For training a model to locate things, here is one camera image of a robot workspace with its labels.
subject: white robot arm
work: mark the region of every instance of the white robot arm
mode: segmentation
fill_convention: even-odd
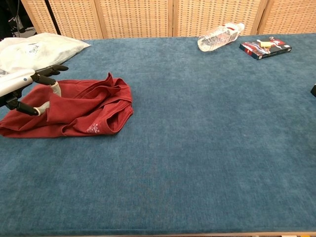
[[[67,67],[62,65],[53,65],[37,71],[32,69],[20,70],[15,73],[5,75],[0,78],[0,107],[6,105],[10,110],[16,109],[22,113],[39,116],[46,108],[49,108],[49,102],[44,103],[40,107],[32,107],[23,102],[18,101],[22,97],[22,90],[37,82],[44,85],[49,85],[53,93],[61,96],[60,87],[58,82],[52,78],[51,75],[60,74],[59,71],[68,70]]]

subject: product box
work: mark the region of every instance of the product box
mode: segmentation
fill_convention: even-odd
[[[257,39],[253,42],[241,43],[239,48],[257,60],[292,50],[292,47],[287,43],[280,39],[275,39],[273,36],[266,39]]]

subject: red fabric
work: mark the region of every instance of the red fabric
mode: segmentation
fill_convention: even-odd
[[[0,134],[15,138],[94,136],[119,132],[133,114],[130,87],[109,73],[106,80],[59,81],[62,97],[49,86],[36,86],[24,103],[39,107],[50,101],[41,116],[10,111],[0,121]]]

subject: clear plastic bottle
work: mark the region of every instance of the clear plastic bottle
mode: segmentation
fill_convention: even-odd
[[[198,38],[198,47],[203,52],[213,51],[229,42],[235,41],[244,29],[245,25],[243,23],[227,23],[224,26],[218,26]]]

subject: woven panel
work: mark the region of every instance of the woven panel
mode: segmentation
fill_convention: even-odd
[[[44,0],[22,0],[22,3],[37,33],[57,33]]]
[[[275,0],[261,34],[316,32],[316,0]]]
[[[250,35],[260,6],[260,0],[176,1],[174,36],[200,36],[228,22],[244,23],[242,35]]]
[[[60,33],[79,40],[102,39],[94,0],[50,0]]]
[[[172,0],[96,0],[107,38],[172,36]]]

